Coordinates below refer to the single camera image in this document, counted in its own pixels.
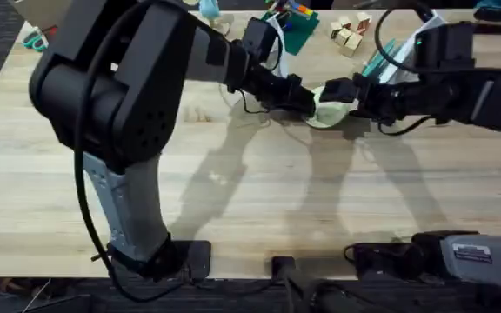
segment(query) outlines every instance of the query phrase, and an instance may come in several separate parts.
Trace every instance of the white paper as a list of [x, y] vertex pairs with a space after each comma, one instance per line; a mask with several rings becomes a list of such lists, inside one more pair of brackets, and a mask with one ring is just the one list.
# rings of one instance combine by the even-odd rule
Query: white paper
[[[435, 10], [432, 10], [432, 14], [434, 16], [423, 26], [415, 30], [415, 32], [401, 46], [397, 54], [394, 56], [394, 59], [396, 61], [404, 64], [409, 64], [414, 55], [413, 47], [415, 44], [415, 36], [423, 30], [435, 28], [440, 25], [444, 25], [446, 23], [446, 21]], [[412, 74], [405, 70], [399, 70], [395, 65], [392, 64], [388, 64], [388, 66], [384, 69], [384, 71], [380, 75], [380, 83], [394, 84], [394, 83], [411, 82], [417, 80], [418, 80], [417, 74]]]
[[[282, 39], [282, 43], [285, 43], [284, 30], [282, 30], [282, 27], [279, 25], [279, 23], [277, 22], [277, 19], [276, 19], [276, 16], [278, 14], [279, 13], [274, 14], [272, 17], [270, 17], [268, 20], [266, 20], [266, 22], [268, 22], [270, 25], [272, 25], [276, 29], [277, 34]], [[271, 47], [270, 57], [268, 58], [269, 59], [268, 64], [270, 65], [270, 67], [273, 67], [276, 65], [277, 53], [278, 53], [277, 47], [278, 47], [278, 44], [277, 44], [277, 38], [276, 38], [276, 41], [274, 42], [274, 46]], [[284, 49], [282, 51], [282, 56], [279, 59], [279, 65], [272, 72], [274, 73], [274, 75], [276, 75], [278, 77], [287, 77], [289, 75], [289, 65], [287, 64], [287, 52], [285, 51], [285, 46], [284, 46]]]

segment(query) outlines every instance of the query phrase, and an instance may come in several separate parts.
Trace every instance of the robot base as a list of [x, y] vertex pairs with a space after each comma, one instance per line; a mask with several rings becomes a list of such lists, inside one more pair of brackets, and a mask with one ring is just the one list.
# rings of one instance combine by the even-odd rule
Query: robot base
[[173, 240], [173, 244], [185, 265], [190, 268], [190, 276], [194, 279], [205, 279], [210, 274], [210, 258], [212, 245], [202, 240]]

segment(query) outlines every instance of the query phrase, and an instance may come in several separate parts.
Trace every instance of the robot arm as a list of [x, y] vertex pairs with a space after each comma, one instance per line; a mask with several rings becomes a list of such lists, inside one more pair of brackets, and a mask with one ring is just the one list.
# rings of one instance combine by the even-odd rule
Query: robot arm
[[359, 105], [352, 112], [383, 125], [409, 115], [434, 117], [437, 123], [454, 120], [501, 131], [501, 69], [475, 68], [471, 58], [474, 27], [446, 24], [417, 35], [416, 67], [434, 69], [413, 83], [386, 84], [355, 74], [329, 81], [321, 101]]
[[[69, 148], [90, 62], [111, 25], [136, 3], [75, 1], [32, 75], [34, 106]], [[250, 53], [256, 48], [252, 40], [228, 42], [167, 1], [156, 1], [134, 20], [110, 51], [108, 67], [98, 73], [83, 134], [84, 169], [110, 225], [111, 256], [141, 276], [159, 279], [182, 264], [161, 216], [157, 166], [175, 126], [184, 81], [246, 90], [266, 109], [280, 104], [310, 116], [315, 108], [300, 77], [276, 77], [260, 65], [263, 59]], [[269, 53], [271, 46], [258, 48]], [[110, 69], [112, 63], [117, 70]]]

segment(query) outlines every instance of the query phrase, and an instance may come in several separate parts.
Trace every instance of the wood grain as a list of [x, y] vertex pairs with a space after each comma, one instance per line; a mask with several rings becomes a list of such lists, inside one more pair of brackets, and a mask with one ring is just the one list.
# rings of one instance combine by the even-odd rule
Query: wood grain
[[[260, 15], [226, 13], [235, 16], [230, 39]], [[355, 16], [320, 12], [314, 36], [290, 58], [308, 87], [349, 75], [374, 50], [369, 30], [355, 57], [338, 54], [326, 34], [343, 14]], [[369, 14], [376, 22], [381, 11]], [[419, 23], [409, 11], [395, 15], [383, 36], [403, 41]], [[459, 21], [472, 11], [443, 15]], [[30, 104], [39, 55], [19, 43], [27, 31], [0, 73], [0, 276], [106, 276], [90, 262], [95, 251], [77, 207], [72, 152]], [[478, 64], [501, 67], [501, 36], [477, 36], [474, 50]], [[245, 115], [240, 95], [216, 83], [185, 85], [159, 182], [173, 236], [212, 242], [213, 277], [268, 276], [275, 255], [297, 257], [312, 274], [350, 276], [341, 250], [356, 241], [444, 229], [501, 235], [501, 134], [453, 123], [391, 138], [359, 120], [312, 130]], [[107, 240], [91, 186], [89, 198]]]

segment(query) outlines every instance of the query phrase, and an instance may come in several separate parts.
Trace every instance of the green object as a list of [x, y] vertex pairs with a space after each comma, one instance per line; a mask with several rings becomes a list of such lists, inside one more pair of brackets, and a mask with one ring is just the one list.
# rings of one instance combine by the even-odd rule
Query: green object
[[[271, 13], [266, 12], [261, 20], [265, 21], [271, 16]], [[284, 30], [284, 47], [289, 54], [296, 56], [312, 35], [314, 29], [316, 29], [318, 23], [320, 23], [320, 21], [318, 21], [318, 13], [314, 12], [309, 19], [301, 17], [297, 14], [291, 14], [287, 23], [291, 25], [291, 29]]]
[[40, 39], [40, 34], [36, 31], [32, 31], [23, 39], [24, 48], [32, 49], [34, 43]]
[[[384, 51], [388, 54], [391, 54], [391, 51], [393, 50], [393, 47], [396, 44], [396, 39], [391, 39], [385, 46], [384, 46]], [[366, 67], [363, 70], [363, 76], [367, 77], [370, 76], [372, 73], [376, 72], [376, 69], [381, 68], [385, 64], [384, 57], [380, 54], [380, 52], [377, 52], [374, 57], [371, 59], [371, 61], [366, 65]]]

